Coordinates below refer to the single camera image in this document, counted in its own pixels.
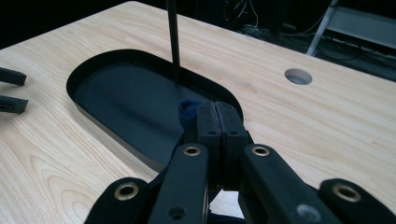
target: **wooden table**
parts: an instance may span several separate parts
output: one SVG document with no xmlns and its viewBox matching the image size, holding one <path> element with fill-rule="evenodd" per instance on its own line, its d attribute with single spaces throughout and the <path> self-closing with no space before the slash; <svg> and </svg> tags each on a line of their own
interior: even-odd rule
<svg viewBox="0 0 396 224">
<path fill-rule="evenodd" d="M 256 143 L 276 149 L 318 187 L 357 183 L 396 212 L 396 84 L 184 17 L 181 65 L 231 91 Z M 0 50 L 0 66 L 28 76 L 0 94 L 29 99 L 0 114 L 0 222 L 80 223 L 113 181 L 156 173 L 82 116 L 68 97 L 70 73 L 94 55 L 141 49 L 171 60 L 166 12 L 125 3 Z M 313 81 L 296 85 L 285 71 Z M 233 214 L 234 194 L 212 207 Z"/>
</svg>

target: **circular hole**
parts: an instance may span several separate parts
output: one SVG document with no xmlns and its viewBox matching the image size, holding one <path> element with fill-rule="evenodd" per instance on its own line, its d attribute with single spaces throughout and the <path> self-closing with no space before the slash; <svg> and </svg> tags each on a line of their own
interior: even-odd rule
<svg viewBox="0 0 396 224">
<path fill-rule="evenodd" d="M 356 190 L 346 185 L 334 185 L 332 187 L 332 191 L 338 197 L 352 203 L 356 203 L 361 200 L 361 195 Z"/>
<path fill-rule="evenodd" d="M 257 156 L 268 156 L 270 154 L 270 151 L 265 147 L 254 147 L 251 150 Z"/>
<path fill-rule="evenodd" d="M 134 198 L 139 192 L 139 187 L 134 182 L 128 182 L 120 184 L 116 191 L 114 191 L 114 197 L 120 201 L 126 201 Z"/>
<path fill-rule="evenodd" d="M 169 210 L 168 216 L 172 220 L 181 220 L 184 216 L 186 216 L 186 210 L 183 207 L 175 206 Z"/>
<path fill-rule="evenodd" d="M 309 73 L 298 68 L 291 68 L 286 70 L 285 77 L 292 83 L 298 85 L 308 85 L 312 82 L 312 77 Z"/>
<path fill-rule="evenodd" d="M 197 147 L 187 147 L 186 149 L 184 149 L 184 154 L 186 154 L 187 156 L 197 156 L 200 153 L 201 149 Z"/>
<path fill-rule="evenodd" d="M 297 206 L 297 213 L 305 219 L 308 222 L 320 222 L 321 221 L 321 215 L 320 212 L 308 205 L 308 204 L 300 204 Z"/>
</svg>

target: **screw hole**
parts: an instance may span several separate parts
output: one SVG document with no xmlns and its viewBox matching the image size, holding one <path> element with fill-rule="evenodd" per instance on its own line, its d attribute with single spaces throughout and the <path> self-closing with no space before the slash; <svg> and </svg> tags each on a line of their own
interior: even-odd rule
<svg viewBox="0 0 396 224">
<path fill-rule="evenodd" d="M 197 147 L 187 147 L 184 149 L 184 154 L 187 156 L 198 156 L 201 153 L 201 149 Z"/>
<path fill-rule="evenodd" d="M 126 201 L 134 198 L 139 192 L 139 187 L 134 182 L 128 182 L 120 184 L 116 191 L 114 191 L 114 197 L 120 201 Z"/>
<path fill-rule="evenodd" d="M 351 203 L 356 203 L 361 200 L 361 195 L 356 190 L 347 185 L 334 185 L 332 187 L 332 192 L 334 192 L 334 194 L 338 197 Z"/>
<path fill-rule="evenodd" d="M 297 212 L 302 217 L 308 222 L 320 222 L 321 221 L 321 215 L 320 212 L 307 204 L 300 204 L 297 206 Z"/>
<path fill-rule="evenodd" d="M 172 207 L 168 212 L 168 216 L 172 220 L 181 220 L 184 216 L 186 216 L 186 211 L 183 207 Z"/>
<path fill-rule="evenodd" d="M 268 156 L 270 154 L 270 150 L 265 147 L 254 147 L 251 150 L 257 156 Z"/>
</svg>

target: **metal rod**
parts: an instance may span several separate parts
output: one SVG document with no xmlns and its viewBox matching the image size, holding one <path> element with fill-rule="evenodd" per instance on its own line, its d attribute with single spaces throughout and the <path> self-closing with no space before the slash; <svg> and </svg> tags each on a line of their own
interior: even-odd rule
<svg viewBox="0 0 396 224">
<path fill-rule="evenodd" d="M 171 36 L 172 60 L 174 66 L 175 83 L 179 82 L 180 55 L 177 35 L 177 10 L 175 0 L 166 0 L 168 7 L 169 32 Z"/>
<path fill-rule="evenodd" d="M 315 37 L 311 42 L 311 46 L 309 46 L 309 49 L 306 52 L 306 55 L 313 56 L 315 54 L 319 40 L 321 39 L 323 32 L 326 30 L 326 27 L 329 24 L 330 20 L 332 19 L 332 14 L 334 13 L 337 4 L 338 0 L 332 0 L 332 2 L 330 3 L 324 14 L 323 20 L 320 23 L 317 33 L 315 34 Z"/>
</svg>

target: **black clamp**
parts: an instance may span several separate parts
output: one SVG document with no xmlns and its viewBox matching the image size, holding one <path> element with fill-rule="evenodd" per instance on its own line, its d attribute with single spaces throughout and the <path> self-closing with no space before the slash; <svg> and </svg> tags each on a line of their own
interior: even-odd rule
<svg viewBox="0 0 396 224">
<path fill-rule="evenodd" d="M 26 75 L 6 68 L 0 68 L 0 81 L 23 86 Z M 25 111 L 28 100 L 0 95 L 0 112 L 21 114 Z"/>
<path fill-rule="evenodd" d="M 211 213 L 221 189 L 239 192 L 245 220 Z M 349 181 L 306 185 L 275 150 L 253 144 L 234 107 L 207 102 L 166 168 L 150 183 L 111 184 L 86 223 L 396 223 L 396 216 Z"/>
</svg>

